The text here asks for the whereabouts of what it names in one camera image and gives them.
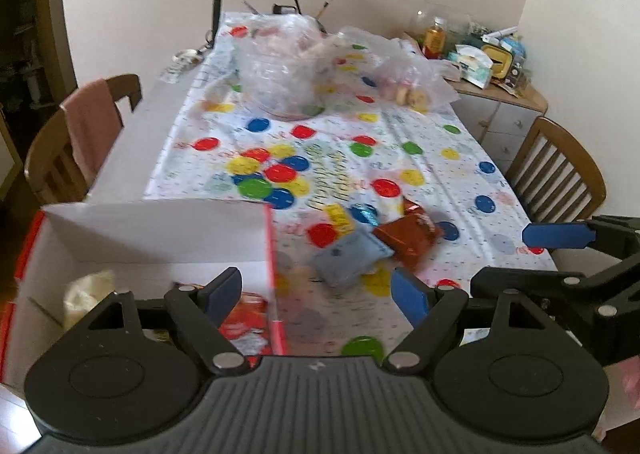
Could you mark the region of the light blue snack packet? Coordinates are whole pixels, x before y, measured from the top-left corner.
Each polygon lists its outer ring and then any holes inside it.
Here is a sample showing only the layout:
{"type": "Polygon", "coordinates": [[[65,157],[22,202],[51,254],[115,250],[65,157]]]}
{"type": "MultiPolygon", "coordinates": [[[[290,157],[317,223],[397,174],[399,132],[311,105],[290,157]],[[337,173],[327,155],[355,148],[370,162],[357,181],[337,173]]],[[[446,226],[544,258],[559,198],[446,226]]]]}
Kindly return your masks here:
{"type": "Polygon", "coordinates": [[[356,230],[320,250],[311,259],[311,265],[328,286],[346,289],[358,281],[360,275],[369,272],[375,263],[393,254],[393,249],[372,233],[356,230]]]}

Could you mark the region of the amber bottle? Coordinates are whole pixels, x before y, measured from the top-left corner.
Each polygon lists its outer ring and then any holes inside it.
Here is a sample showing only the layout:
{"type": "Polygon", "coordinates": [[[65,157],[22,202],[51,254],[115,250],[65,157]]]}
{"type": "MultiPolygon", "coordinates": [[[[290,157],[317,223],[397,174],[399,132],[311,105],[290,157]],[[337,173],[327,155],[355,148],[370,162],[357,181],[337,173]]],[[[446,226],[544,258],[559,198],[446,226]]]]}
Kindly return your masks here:
{"type": "Polygon", "coordinates": [[[437,60],[442,56],[446,41],[446,20],[434,17],[431,26],[425,31],[423,40],[423,54],[430,60],[437,60]]]}

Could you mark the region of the small clear plastic bag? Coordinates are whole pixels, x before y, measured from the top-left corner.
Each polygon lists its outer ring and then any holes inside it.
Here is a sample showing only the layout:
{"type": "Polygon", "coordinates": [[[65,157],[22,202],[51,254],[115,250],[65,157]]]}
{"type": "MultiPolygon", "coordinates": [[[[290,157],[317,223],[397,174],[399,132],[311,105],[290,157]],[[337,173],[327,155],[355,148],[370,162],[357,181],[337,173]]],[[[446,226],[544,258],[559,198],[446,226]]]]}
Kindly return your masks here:
{"type": "Polygon", "coordinates": [[[448,72],[459,76],[454,66],[424,58],[407,39],[387,39],[350,26],[342,28],[340,35],[354,52],[363,54],[360,74],[384,100],[423,112],[459,99],[446,81],[448,72]]]}

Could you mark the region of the red snack bag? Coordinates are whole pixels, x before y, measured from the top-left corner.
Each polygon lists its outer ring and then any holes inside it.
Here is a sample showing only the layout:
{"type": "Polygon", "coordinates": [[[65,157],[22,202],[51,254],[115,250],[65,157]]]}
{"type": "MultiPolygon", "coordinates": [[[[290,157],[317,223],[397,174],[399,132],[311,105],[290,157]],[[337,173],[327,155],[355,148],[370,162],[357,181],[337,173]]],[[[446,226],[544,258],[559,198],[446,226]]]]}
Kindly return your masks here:
{"type": "Polygon", "coordinates": [[[404,268],[416,273],[442,236],[442,229],[412,200],[404,197],[401,208],[404,214],[400,218],[380,224],[372,233],[404,268]]]}

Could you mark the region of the white side cabinet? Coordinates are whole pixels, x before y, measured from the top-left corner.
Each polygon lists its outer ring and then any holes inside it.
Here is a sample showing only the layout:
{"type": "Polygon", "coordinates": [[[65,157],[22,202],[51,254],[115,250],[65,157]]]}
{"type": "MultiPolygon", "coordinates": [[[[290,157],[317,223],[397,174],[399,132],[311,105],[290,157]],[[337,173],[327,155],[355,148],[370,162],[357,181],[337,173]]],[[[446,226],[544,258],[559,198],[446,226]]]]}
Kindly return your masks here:
{"type": "Polygon", "coordinates": [[[524,96],[517,98],[494,84],[486,89],[467,81],[451,85],[460,96],[452,103],[452,109],[500,170],[506,172],[534,120],[547,113],[547,100],[533,86],[527,86],[524,96]]]}

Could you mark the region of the large clear plastic bag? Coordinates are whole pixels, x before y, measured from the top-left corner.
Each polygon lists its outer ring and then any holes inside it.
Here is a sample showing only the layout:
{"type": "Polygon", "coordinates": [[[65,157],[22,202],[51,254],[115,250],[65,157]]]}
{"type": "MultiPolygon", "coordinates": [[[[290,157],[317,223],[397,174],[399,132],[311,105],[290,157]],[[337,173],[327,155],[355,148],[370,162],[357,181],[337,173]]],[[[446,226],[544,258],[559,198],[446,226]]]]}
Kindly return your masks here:
{"type": "Polygon", "coordinates": [[[331,94],[337,58],[346,46],[308,16],[252,16],[230,29],[242,100],[273,118],[319,115],[331,94]]]}

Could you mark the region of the balloon birthday tablecloth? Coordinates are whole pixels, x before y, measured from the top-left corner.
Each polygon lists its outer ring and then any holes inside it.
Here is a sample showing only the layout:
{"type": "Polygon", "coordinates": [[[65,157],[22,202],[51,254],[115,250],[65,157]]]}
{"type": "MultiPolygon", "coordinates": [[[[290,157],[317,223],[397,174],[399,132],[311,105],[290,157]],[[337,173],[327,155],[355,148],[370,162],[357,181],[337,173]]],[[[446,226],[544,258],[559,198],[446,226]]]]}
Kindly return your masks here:
{"type": "Polygon", "coordinates": [[[394,265],[380,260],[338,292],[311,258],[340,238],[323,207],[340,204],[354,230],[392,221],[402,199],[442,229],[418,272],[431,286],[468,289],[485,266],[550,270],[521,239],[528,217],[500,169],[448,105],[419,112],[378,95],[361,76],[363,54],[337,58],[322,113],[284,122],[243,100],[224,17],[145,189],[149,198],[259,200],[273,211],[278,311],[288,348],[301,356],[382,358],[409,331],[390,298],[394,265]]]}

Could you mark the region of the wooden slatted chair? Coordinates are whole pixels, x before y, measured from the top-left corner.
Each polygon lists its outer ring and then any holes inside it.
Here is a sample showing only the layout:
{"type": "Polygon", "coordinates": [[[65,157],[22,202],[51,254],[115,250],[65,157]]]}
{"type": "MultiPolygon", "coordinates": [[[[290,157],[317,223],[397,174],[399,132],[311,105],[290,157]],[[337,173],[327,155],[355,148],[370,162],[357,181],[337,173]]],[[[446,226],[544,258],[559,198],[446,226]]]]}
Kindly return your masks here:
{"type": "Polygon", "coordinates": [[[601,171],[566,129],[538,117],[506,170],[506,180],[533,222],[591,217],[606,199],[601,171]]]}

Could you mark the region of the wooden chair with pink towel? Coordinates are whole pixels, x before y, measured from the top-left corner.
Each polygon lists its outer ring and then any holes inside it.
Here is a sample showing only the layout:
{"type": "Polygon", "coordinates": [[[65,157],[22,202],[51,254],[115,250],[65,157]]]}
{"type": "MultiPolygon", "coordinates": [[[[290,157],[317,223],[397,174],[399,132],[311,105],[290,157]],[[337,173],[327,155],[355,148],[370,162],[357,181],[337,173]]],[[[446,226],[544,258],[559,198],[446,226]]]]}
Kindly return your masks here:
{"type": "Polygon", "coordinates": [[[85,199],[124,128],[117,103],[142,100],[136,74],[88,82],[58,107],[30,144],[25,179],[40,204],[85,199]]]}

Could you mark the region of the yellow minion jelly cup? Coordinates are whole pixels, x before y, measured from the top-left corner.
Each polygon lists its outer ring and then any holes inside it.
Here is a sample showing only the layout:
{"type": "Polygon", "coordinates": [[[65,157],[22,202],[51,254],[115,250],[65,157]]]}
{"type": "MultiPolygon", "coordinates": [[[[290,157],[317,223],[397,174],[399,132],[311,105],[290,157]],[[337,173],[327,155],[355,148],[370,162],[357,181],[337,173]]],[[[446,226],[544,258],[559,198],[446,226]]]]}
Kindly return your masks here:
{"type": "Polygon", "coordinates": [[[339,237],[347,235],[354,230],[352,218],[340,204],[329,204],[323,207],[323,211],[329,218],[331,226],[334,227],[339,237]]]}

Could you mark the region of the red cardboard box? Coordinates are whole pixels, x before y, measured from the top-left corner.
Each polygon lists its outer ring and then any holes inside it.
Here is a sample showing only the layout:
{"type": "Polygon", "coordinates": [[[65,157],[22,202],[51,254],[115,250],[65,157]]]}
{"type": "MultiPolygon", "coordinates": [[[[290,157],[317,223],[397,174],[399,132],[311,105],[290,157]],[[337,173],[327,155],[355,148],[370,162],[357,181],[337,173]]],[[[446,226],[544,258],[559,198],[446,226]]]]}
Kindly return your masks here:
{"type": "Polygon", "coordinates": [[[18,257],[18,293],[1,321],[1,382],[23,389],[35,360],[62,336],[68,283],[111,270],[142,299],[172,284],[204,285],[228,266],[268,302],[271,348],[286,351],[276,303],[272,209],[242,200],[58,204],[36,214],[18,257]]]}

